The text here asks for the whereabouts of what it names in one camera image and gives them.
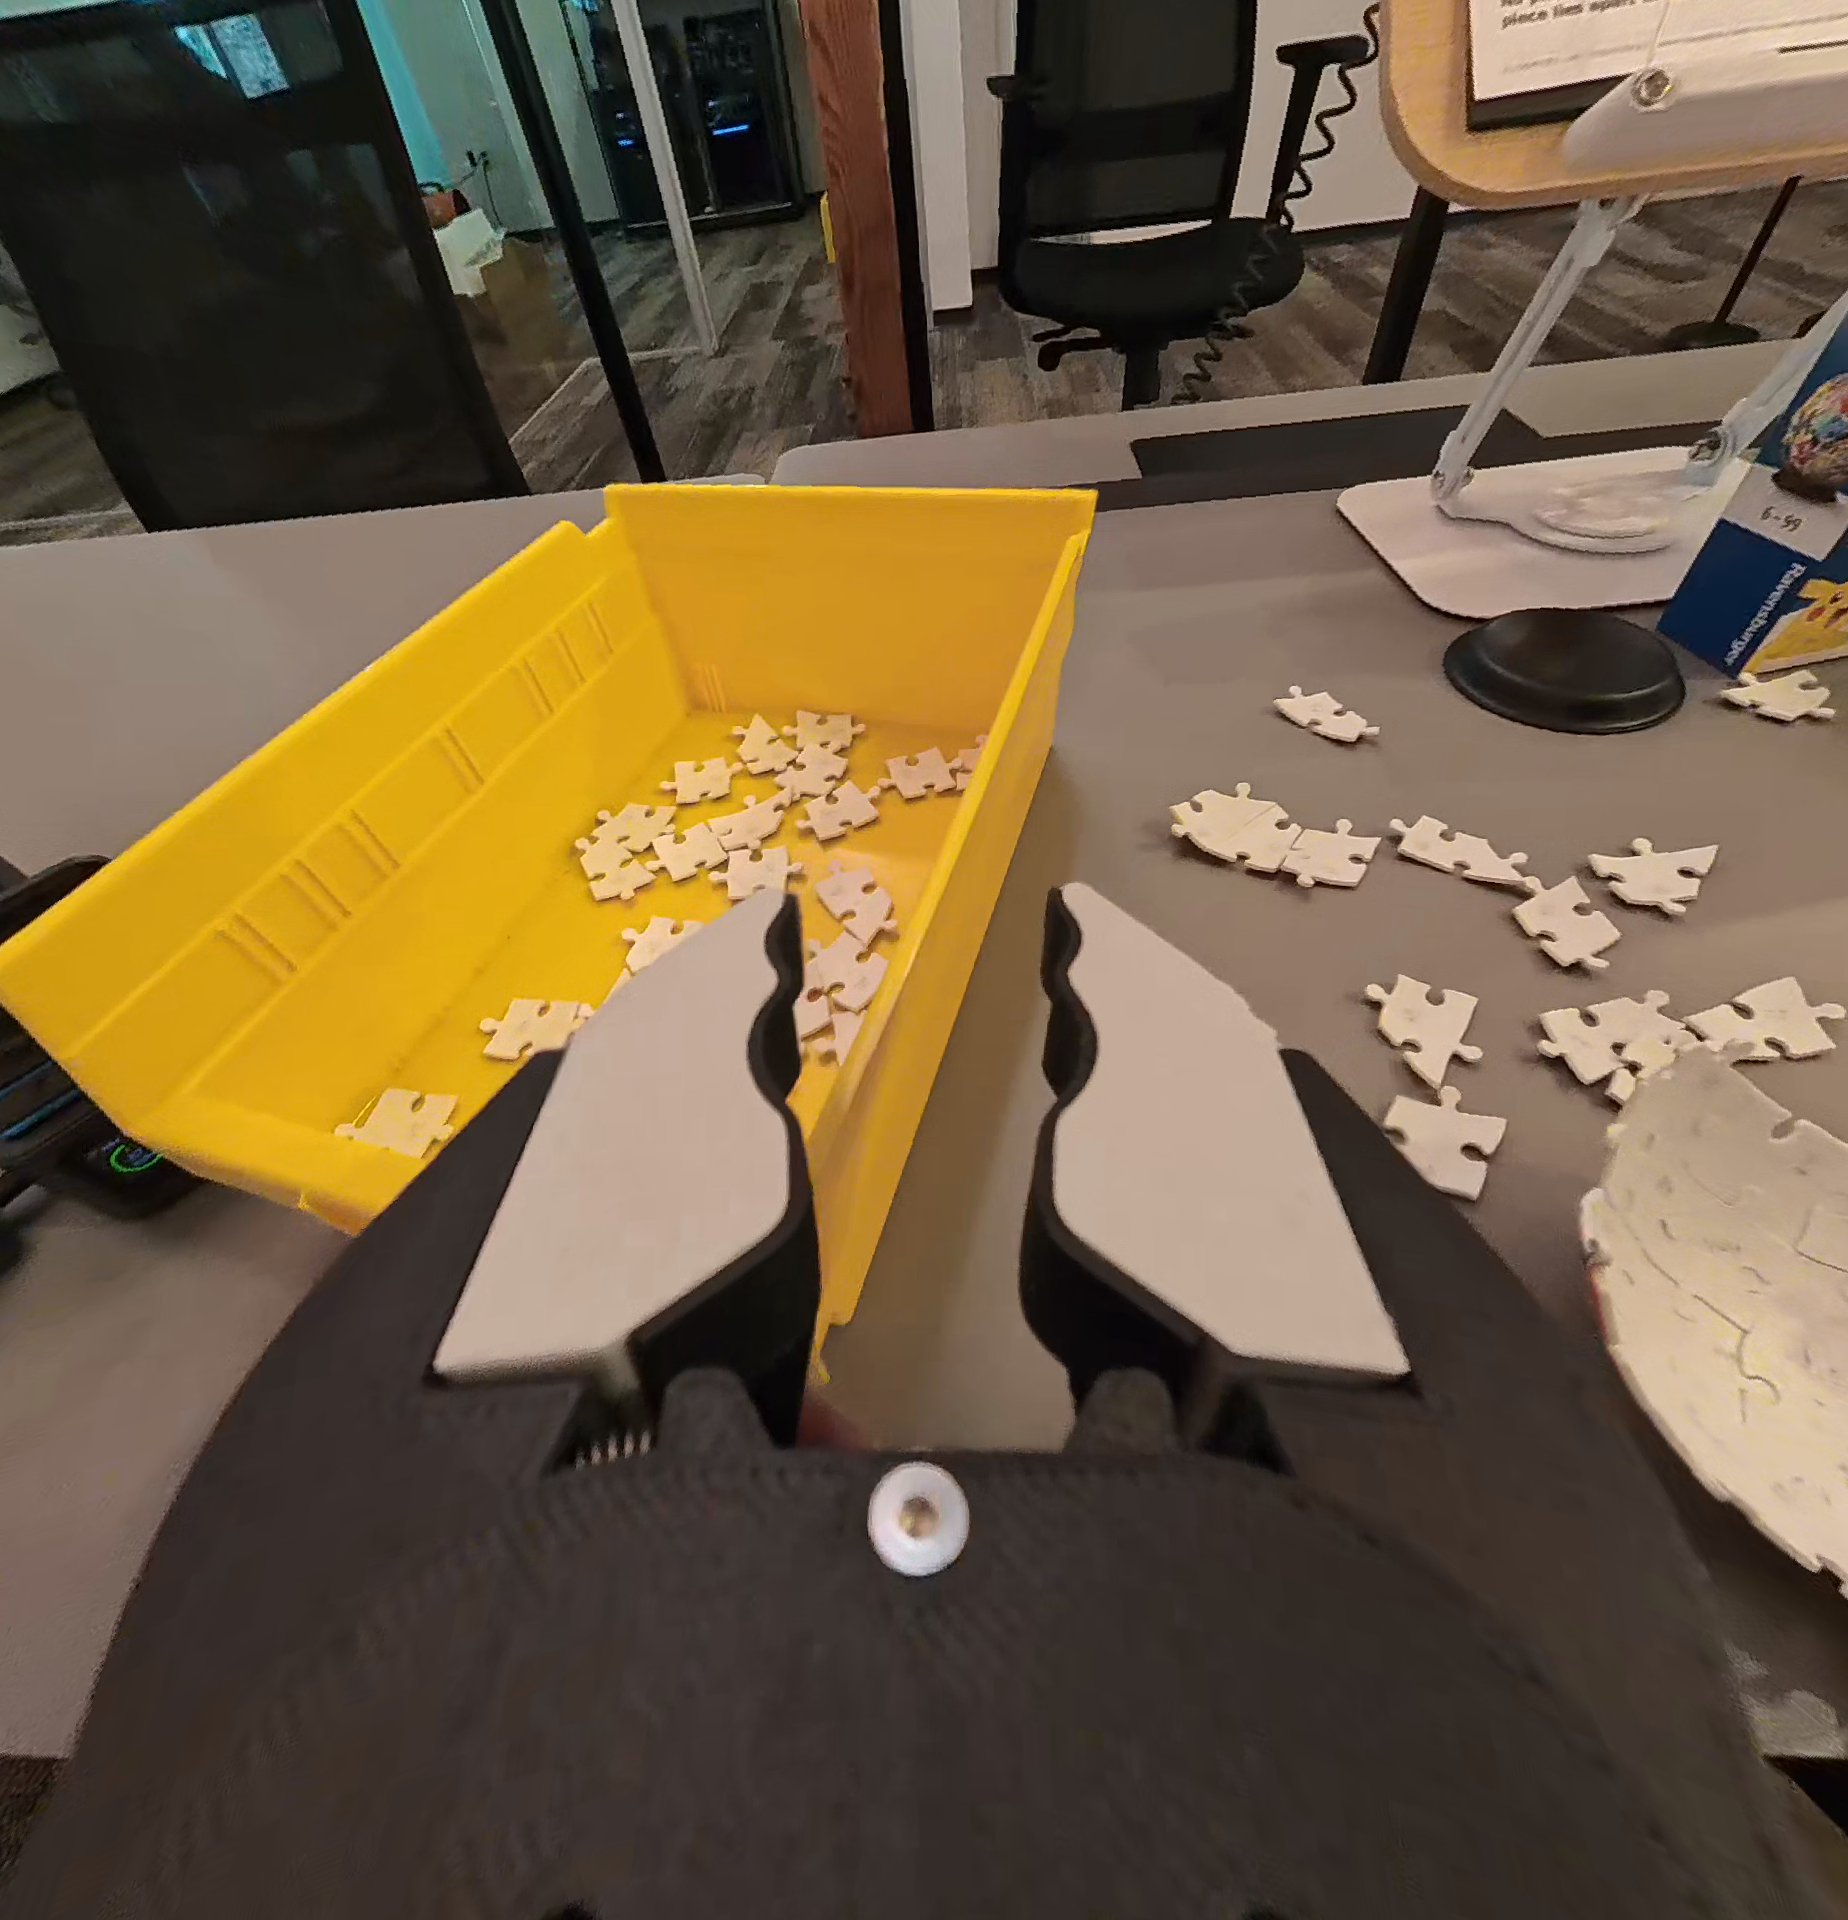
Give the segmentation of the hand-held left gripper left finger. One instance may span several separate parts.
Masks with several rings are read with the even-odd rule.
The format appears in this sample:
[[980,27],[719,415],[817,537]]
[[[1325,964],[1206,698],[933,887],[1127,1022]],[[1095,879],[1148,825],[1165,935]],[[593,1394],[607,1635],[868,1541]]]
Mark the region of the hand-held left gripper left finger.
[[558,1055],[432,1349],[448,1387],[584,1381],[655,1421],[722,1372],[799,1436],[818,1307],[797,899],[755,893],[616,990]]

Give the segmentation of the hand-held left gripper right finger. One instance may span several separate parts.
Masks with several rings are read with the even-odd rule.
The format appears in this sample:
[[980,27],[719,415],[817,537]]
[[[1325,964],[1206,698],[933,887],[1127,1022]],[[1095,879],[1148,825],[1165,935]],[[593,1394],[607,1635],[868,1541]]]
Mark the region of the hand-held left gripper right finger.
[[1046,899],[1023,1309],[1073,1410],[1147,1376],[1195,1449],[1273,1449],[1263,1384],[1411,1361],[1273,1026],[1093,887]]

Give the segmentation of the heap of white puzzle pieces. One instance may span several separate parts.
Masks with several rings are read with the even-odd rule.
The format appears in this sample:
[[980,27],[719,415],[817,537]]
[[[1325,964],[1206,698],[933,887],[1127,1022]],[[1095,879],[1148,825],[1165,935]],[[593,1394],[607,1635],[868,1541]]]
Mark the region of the heap of white puzzle pieces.
[[891,970],[893,892],[873,863],[833,855],[817,872],[805,855],[879,827],[888,801],[967,792],[987,750],[978,732],[955,751],[922,747],[871,760],[859,754],[865,732],[846,711],[797,710],[784,726],[756,711],[733,728],[730,754],[675,760],[659,803],[602,807],[573,845],[588,895],[629,908],[662,882],[682,912],[617,928],[621,951],[600,997],[616,997],[725,908],[788,898],[803,884],[831,935],[805,942],[796,1036],[805,1052],[844,1065]]

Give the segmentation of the yellow plastic bin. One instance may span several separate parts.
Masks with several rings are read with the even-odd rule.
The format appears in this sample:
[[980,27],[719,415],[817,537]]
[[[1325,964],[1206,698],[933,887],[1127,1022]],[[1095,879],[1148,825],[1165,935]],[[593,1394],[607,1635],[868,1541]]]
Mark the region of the yellow plastic bin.
[[961,750],[967,792],[805,855],[891,884],[844,1065],[805,1052],[817,1329],[861,1301],[1053,746],[1086,490],[612,487],[0,946],[0,1004],[85,1094],[219,1184],[368,1226],[521,1066],[513,1011],[602,1007],[617,928],[573,845],[753,713]]

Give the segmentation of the partly built white puzzle ball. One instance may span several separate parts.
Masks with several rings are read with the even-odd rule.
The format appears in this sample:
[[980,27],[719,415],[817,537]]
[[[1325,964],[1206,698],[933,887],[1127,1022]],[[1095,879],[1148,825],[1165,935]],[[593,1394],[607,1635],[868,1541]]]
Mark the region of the partly built white puzzle ball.
[[1580,1239],[1635,1405],[1715,1500],[1848,1601],[1848,1142],[1692,1048],[1606,1135]]

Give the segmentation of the white jointed lamp arm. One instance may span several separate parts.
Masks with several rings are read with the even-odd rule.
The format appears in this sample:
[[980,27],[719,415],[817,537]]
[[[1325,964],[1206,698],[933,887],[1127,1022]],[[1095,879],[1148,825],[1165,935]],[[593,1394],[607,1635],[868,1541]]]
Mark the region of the white jointed lamp arm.
[[[1562,134],[1562,157],[1621,175],[1631,186],[1676,169],[1718,174],[1728,161],[1782,172],[1831,147],[1848,147],[1848,41],[1791,42],[1765,51],[1699,59],[1654,58],[1591,104]],[[1566,242],[1504,342],[1487,388],[1445,439],[1432,494],[1450,499],[1473,476],[1473,459],[1487,439],[1513,388],[1534,361],[1583,280],[1601,264],[1621,226],[1644,207],[1646,195],[1587,199]],[[1684,457],[1705,473],[1740,455],[1743,432],[1768,417],[1777,375],[1738,401]]]

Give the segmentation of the joined white puzzle strip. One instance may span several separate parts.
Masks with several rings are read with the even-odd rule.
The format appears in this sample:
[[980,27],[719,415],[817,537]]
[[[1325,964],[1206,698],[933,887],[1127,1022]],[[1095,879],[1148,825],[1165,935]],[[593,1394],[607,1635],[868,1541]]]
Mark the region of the joined white puzzle strip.
[[1350,822],[1301,827],[1246,779],[1173,803],[1171,832],[1210,859],[1259,876],[1286,876],[1301,890],[1356,887],[1381,847],[1378,835],[1361,835]]

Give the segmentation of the colourful cardboard puzzle box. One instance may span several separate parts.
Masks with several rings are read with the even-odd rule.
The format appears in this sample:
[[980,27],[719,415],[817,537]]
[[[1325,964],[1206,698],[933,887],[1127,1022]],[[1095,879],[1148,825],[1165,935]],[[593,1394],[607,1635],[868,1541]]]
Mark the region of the colourful cardboard puzzle box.
[[1848,658],[1848,294],[1800,349],[1657,617],[1666,640],[1726,674]]

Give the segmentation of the black labelled device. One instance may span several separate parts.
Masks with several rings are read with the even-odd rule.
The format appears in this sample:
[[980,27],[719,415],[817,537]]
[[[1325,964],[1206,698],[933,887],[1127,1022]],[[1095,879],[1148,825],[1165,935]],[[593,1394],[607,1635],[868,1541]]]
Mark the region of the black labelled device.
[[[0,946],[102,867],[101,855],[73,855],[24,874],[0,855]],[[0,1282],[25,1256],[13,1208],[30,1194],[144,1222],[199,1187],[195,1175],[127,1135],[0,1004]]]

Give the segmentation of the black round stand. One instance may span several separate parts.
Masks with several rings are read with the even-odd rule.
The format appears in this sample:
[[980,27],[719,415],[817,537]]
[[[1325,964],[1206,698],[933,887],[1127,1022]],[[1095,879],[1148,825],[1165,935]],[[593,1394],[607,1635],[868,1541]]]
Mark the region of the black round stand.
[[1543,732],[1644,732],[1684,705],[1666,639],[1606,608],[1491,614],[1452,639],[1443,673],[1473,706]]

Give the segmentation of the wooden post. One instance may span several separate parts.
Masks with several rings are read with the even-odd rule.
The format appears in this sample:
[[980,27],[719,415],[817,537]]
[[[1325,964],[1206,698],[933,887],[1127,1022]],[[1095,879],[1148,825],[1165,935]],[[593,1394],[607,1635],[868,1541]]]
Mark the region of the wooden post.
[[897,1],[801,1],[803,58],[836,251],[859,436],[935,425],[930,307]]

